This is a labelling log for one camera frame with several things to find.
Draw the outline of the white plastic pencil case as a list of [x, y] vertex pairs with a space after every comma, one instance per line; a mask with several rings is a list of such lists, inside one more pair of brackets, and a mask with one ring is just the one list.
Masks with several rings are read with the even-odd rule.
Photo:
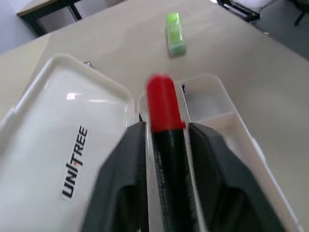
[[[285, 232], [304, 232], [219, 78], [204, 74], [173, 82], [186, 125], [198, 232], [209, 230], [195, 182], [190, 123], [223, 137]], [[0, 122], [0, 232], [81, 232], [101, 166], [139, 122], [146, 124], [148, 232], [164, 232], [146, 92], [134, 101], [126, 88], [73, 57], [51, 58]]]

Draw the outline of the green eraser in sleeve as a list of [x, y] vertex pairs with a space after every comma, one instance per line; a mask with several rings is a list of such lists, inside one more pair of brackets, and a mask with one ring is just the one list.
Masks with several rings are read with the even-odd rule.
[[181, 17], [179, 13], [173, 12], [166, 17], [166, 29], [169, 54], [178, 56], [186, 52], [186, 42], [184, 39]]

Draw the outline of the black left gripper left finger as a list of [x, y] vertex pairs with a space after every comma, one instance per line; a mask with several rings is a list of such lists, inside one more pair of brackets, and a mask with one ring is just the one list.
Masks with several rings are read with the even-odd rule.
[[128, 127], [101, 166], [81, 232], [148, 232], [145, 133]]

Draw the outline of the black chair base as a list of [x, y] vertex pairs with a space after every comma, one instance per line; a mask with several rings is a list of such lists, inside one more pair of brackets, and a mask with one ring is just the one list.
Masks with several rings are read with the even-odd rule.
[[233, 0], [216, 0], [217, 4], [247, 23], [260, 19], [260, 14]]

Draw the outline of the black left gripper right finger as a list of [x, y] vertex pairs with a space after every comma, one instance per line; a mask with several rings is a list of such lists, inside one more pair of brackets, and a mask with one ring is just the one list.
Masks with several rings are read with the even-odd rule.
[[250, 169], [214, 129], [189, 124], [195, 182], [209, 232], [285, 232]]

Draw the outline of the black framed side table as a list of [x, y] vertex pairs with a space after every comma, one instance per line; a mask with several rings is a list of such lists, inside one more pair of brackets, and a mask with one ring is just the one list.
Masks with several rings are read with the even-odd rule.
[[17, 16], [41, 37], [126, 0], [27, 0]]

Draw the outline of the red capped black marker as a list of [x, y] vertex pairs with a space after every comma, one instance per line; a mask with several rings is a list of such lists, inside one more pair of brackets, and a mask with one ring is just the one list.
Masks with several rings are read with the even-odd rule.
[[198, 232], [186, 125], [173, 80], [166, 74], [151, 75], [146, 97], [164, 232]]

